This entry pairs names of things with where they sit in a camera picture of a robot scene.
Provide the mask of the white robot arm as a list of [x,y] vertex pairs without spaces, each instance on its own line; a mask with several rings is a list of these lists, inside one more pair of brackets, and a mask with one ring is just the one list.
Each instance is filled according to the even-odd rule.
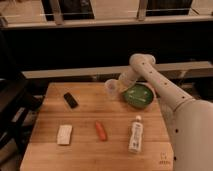
[[174,171],[213,171],[213,103],[195,99],[160,74],[155,63],[150,54],[133,54],[119,76],[119,89],[125,91],[143,77],[173,111],[178,130]]

